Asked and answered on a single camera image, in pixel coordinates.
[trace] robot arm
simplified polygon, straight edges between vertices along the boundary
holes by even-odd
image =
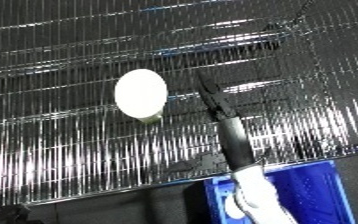
[[[247,132],[238,113],[229,106],[221,88],[198,74],[201,98],[211,117],[218,121],[219,140],[236,187],[234,201],[256,224],[296,224],[278,201],[276,188],[257,165]]]

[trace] metal grid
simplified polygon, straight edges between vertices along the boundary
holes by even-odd
[[[0,206],[222,172],[168,172],[219,154],[196,70],[226,88],[269,164],[358,153],[358,0],[309,2],[0,0]],[[114,103],[137,68],[168,84],[154,125]]]

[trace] white ball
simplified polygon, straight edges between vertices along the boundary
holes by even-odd
[[[148,69],[126,73],[115,86],[115,102],[126,115],[146,119],[159,114],[168,98],[165,81]]]

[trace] blue bin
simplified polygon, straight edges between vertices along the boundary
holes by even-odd
[[[266,176],[300,224],[355,223],[333,161],[289,166]],[[224,201],[234,189],[229,176],[206,180],[205,188],[214,224],[252,224],[247,217],[232,219],[225,212]]]

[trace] reflective metal surface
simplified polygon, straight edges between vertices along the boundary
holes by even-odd
[[[269,164],[358,153],[358,0],[304,3],[0,0],[0,206],[224,171],[168,172],[219,153],[196,70],[226,88]],[[153,125],[115,106],[138,68],[169,87]]]

